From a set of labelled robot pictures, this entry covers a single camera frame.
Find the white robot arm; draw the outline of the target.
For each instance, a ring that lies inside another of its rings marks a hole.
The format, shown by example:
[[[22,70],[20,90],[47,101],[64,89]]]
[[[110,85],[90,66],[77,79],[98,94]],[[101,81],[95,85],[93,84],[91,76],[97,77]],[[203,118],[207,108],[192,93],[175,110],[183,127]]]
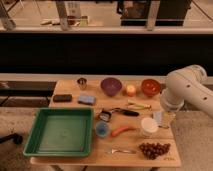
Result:
[[[205,69],[190,65],[170,72],[165,78],[166,88],[160,95],[165,111],[178,111],[187,101],[213,119],[213,91],[202,82],[207,79]]]

